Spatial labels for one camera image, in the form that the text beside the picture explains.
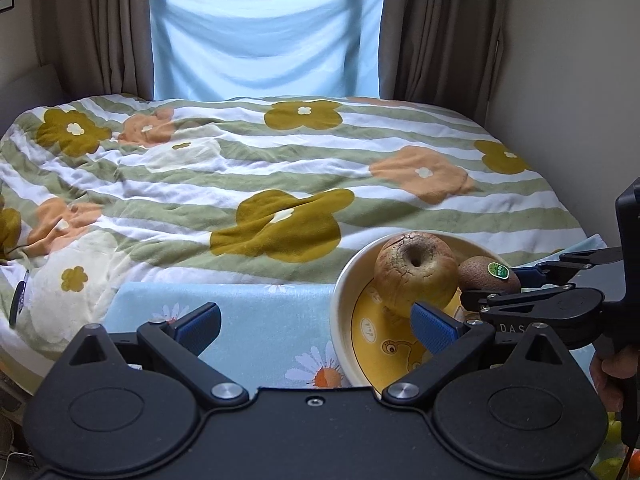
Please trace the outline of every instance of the plate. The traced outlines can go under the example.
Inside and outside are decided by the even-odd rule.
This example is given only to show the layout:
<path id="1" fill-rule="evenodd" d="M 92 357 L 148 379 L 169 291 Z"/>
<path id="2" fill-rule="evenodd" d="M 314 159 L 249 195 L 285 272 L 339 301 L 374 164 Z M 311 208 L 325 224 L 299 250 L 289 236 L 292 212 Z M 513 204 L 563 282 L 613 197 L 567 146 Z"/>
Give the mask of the plate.
<path id="1" fill-rule="evenodd" d="M 506 262 L 497 254 L 459 236 L 424 231 L 444 241 L 458 263 L 472 256 L 488 256 Z M 389 235 L 360 250 L 342 270 L 330 306 L 330 328 L 336 357 L 353 386 L 373 386 L 380 393 L 431 354 L 411 332 L 409 320 L 393 314 L 373 286 L 373 267 Z M 458 291 L 444 311 L 457 319 L 471 313 L 460 306 Z"/>

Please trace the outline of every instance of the cracked apple skin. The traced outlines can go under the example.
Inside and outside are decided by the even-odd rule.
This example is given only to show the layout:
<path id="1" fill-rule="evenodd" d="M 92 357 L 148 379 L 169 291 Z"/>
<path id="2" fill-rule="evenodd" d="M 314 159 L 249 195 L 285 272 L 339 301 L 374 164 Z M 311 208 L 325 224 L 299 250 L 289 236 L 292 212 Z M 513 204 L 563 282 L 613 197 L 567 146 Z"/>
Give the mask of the cracked apple skin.
<path id="1" fill-rule="evenodd" d="M 416 301 L 443 309 L 458 288 L 458 263 L 449 246 L 420 231 L 390 238 L 374 267 L 376 289 L 394 314 L 409 317 Z"/>

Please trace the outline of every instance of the brown curtain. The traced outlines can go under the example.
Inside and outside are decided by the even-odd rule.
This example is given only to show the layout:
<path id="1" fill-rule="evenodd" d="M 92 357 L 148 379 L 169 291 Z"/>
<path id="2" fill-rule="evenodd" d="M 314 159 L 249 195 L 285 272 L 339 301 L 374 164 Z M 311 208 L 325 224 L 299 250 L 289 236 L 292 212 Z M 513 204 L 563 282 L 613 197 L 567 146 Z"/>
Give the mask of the brown curtain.
<path id="1" fill-rule="evenodd" d="M 506 0 L 384 0 L 380 97 L 452 108 L 483 124 Z"/>
<path id="2" fill-rule="evenodd" d="M 32 0 L 41 64 L 72 99 L 154 92 L 149 0 Z"/>

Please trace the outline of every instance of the kiwi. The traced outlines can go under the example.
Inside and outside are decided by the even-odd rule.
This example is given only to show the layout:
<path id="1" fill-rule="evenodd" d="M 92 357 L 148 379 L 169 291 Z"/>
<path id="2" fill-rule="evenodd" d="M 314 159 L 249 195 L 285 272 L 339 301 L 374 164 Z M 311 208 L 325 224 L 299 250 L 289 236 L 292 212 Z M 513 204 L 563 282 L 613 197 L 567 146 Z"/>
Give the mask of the kiwi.
<path id="1" fill-rule="evenodd" d="M 507 276 L 494 276 L 490 268 L 495 274 Z M 498 290 L 508 294 L 517 294 L 522 290 L 515 272 L 487 256 L 474 256 L 458 266 L 458 286 L 460 290 Z"/>

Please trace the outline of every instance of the green sticker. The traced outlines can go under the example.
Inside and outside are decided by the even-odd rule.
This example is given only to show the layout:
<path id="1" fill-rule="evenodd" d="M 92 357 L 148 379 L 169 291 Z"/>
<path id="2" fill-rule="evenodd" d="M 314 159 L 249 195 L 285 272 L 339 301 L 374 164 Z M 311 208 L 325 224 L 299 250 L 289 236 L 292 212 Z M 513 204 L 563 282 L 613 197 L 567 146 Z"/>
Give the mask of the green sticker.
<path id="1" fill-rule="evenodd" d="M 495 276 L 496 278 L 500 278 L 501 280 L 509 279 L 509 268 L 497 262 L 491 262 L 487 267 L 487 270 L 490 275 Z"/>

